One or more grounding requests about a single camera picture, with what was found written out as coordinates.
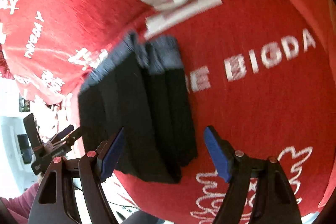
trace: purple sweater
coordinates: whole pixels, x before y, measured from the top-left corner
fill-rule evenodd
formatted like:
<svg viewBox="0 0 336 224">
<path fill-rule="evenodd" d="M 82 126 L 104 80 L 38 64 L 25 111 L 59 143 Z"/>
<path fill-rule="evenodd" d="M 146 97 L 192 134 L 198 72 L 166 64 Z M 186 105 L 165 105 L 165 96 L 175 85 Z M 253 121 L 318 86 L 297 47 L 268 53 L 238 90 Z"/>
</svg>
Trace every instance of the purple sweater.
<svg viewBox="0 0 336 224">
<path fill-rule="evenodd" d="M 18 224 L 27 224 L 30 209 L 33 205 L 39 184 L 35 183 L 26 192 L 18 198 L 10 198 L 9 200 L 1 198 L 3 204 L 18 222 Z"/>
</svg>

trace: pink sleeve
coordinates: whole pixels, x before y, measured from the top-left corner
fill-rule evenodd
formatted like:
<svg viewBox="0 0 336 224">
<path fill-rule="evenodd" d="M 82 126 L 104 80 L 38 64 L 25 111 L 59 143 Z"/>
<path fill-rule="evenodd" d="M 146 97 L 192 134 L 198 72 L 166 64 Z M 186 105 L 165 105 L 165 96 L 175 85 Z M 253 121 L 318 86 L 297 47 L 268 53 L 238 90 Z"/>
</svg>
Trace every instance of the pink sleeve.
<svg viewBox="0 0 336 224">
<path fill-rule="evenodd" d="M 18 216 L 28 219 L 38 188 L 39 184 L 35 183 L 18 198 L 10 198 L 9 200 L 1 198 L 1 200 L 15 219 Z"/>
</svg>

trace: black cable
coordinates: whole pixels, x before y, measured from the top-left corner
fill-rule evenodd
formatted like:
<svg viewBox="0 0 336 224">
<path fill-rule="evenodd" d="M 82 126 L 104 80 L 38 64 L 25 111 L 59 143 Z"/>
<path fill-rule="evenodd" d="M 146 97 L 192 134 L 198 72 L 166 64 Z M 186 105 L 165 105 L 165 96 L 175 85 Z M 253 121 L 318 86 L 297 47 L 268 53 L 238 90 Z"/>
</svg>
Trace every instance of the black cable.
<svg viewBox="0 0 336 224">
<path fill-rule="evenodd" d="M 73 185 L 76 189 L 75 190 L 81 190 L 83 192 L 83 190 L 81 188 L 78 188 L 76 185 Z M 137 207 L 133 207 L 133 206 L 125 206 L 125 205 L 120 205 L 120 204 L 116 204 L 116 203 L 113 203 L 113 202 L 110 202 L 110 201 L 107 201 L 108 203 L 111 203 L 113 205 L 117 205 L 117 206 L 120 206 L 122 208 L 134 208 L 134 209 L 139 209 Z"/>
</svg>

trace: black cloth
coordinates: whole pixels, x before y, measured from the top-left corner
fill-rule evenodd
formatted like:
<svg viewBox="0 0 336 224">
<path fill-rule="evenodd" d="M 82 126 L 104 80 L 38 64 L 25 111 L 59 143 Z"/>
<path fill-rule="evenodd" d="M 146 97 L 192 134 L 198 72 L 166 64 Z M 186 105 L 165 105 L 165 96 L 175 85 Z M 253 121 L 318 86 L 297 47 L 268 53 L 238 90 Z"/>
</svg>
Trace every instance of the black cloth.
<svg viewBox="0 0 336 224">
<path fill-rule="evenodd" d="M 144 181 L 178 183 L 197 156 L 184 69 L 177 42 L 145 45 L 128 34 L 91 72 L 78 97 L 86 151 L 123 126 L 126 146 L 116 169 Z"/>
</svg>

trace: folded black fabric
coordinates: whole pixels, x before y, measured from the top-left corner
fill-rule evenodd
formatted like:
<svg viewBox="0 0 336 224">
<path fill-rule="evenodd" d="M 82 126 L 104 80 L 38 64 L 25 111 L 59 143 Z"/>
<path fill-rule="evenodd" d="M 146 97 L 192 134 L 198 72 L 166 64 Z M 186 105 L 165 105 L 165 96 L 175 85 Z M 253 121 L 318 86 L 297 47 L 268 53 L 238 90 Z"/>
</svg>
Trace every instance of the folded black fabric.
<svg viewBox="0 0 336 224">
<path fill-rule="evenodd" d="M 86 151 L 123 126 L 126 147 L 117 170 L 144 181 L 178 183 L 197 156 L 194 127 L 176 40 L 138 45 L 128 34 L 91 72 L 78 97 Z"/>
</svg>

